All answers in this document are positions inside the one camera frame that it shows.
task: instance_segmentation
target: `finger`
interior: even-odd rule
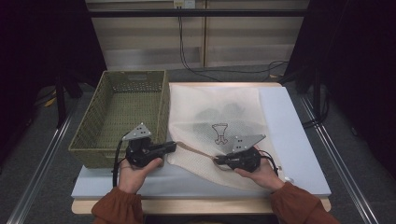
[[[248,178],[251,177],[251,173],[248,172],[248,171],[246,171],[246,170],[239,169],[239,168],[235,168],[234,171],[235,171],[237,174],[241,175],[242,177],[248,177]]]
[[[143,168],[143,171],[147,175],[151,171],[153,171],[155,168],[157,168],[161,163],[163,162],[163,159],[157,158],[155,160],[152,160],[147,166]]]

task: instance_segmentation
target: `green woven basket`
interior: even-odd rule
[[[87,168],[113,167],[120,139],[141,122],[165,142],[169,95],[165,71],[105,71],[69,151]]]

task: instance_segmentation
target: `person's right arm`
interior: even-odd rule
[[[262,159],[260,167],[253,173],[242,169],[235,171],[273,192],[271,206],[283,223],[339,223],[326,212],[319,198],[277,177],[267,159]]]

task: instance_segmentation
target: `person's right hand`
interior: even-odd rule
[[[269,189],[272,192],[281,189],[285,185],[285,183],[277,177],[270,165],[270,162],[265,158],[261,160],[259,168],[257,168],[253,173],[239,168],[234,169],[234,171],[242,177],[252,179],[259,186]]]

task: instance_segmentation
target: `brown sleeve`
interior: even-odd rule
[[[143,210],[140,195],[129,194],[113,188],[97,202],[92,213],[96,216],[93,223],[143,223]]]
[[[319,198],[291,183],[285,183],[270,198],[274,213],[284,223],[339,223]]]

